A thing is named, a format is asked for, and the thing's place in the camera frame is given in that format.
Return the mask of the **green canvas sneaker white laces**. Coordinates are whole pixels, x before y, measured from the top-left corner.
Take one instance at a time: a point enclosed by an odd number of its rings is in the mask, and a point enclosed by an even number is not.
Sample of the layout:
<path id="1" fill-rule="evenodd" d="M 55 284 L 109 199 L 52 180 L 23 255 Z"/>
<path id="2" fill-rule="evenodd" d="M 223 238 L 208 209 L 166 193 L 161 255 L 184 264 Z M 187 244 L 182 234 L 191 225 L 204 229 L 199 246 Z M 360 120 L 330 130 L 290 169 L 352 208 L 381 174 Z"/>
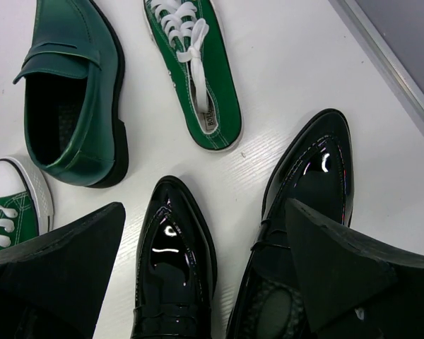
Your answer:
<path id="1" fill-rule="evenodd" d="M 144 1 L 143 11 L 190 136 L 205 150 L 231 148 L 242 132 L 242 114 L 215 4 Z"/>

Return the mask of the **dark green leather loafer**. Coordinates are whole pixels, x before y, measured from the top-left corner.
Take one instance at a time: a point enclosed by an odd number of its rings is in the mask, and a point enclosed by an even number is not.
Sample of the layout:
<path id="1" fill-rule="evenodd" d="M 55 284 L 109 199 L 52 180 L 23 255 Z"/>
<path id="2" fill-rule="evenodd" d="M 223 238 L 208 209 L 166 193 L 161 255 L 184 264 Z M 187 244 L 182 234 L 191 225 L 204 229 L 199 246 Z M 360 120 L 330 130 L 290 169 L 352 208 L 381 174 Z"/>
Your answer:
<path id="1" fill-rule="evenodd" d="M 25 81 L 24 130 L 30 159 L 74 186 L 120 183 L 129 166 L 119 97 L 124 52 L 94 1 L 39 1 Z"/>

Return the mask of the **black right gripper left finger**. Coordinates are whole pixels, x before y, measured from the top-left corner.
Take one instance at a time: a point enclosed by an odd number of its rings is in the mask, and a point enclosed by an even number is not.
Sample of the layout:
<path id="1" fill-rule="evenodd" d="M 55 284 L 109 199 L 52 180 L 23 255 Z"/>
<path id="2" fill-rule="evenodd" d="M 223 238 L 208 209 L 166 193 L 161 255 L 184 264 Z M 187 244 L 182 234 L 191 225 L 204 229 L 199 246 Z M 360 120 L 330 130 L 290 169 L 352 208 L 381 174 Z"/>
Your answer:
<path id="1" fill-rule="evenodd" d="M 0 338 L 92 338 L 126 213 L 112 202 L 0 251 Z"/>

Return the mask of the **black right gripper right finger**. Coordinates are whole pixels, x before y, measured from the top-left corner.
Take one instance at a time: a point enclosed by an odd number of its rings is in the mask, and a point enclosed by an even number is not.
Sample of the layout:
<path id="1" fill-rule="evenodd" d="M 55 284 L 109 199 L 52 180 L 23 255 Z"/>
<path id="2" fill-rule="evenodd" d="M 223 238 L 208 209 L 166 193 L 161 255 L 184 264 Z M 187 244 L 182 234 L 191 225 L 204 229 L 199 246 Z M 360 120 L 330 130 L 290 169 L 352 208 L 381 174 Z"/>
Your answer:
<path id="1" fill-rule="evenodd" d="M 318 338 L 424 338 L 424 256 L 345 227 L 295 199 L 286 229 Z"/>

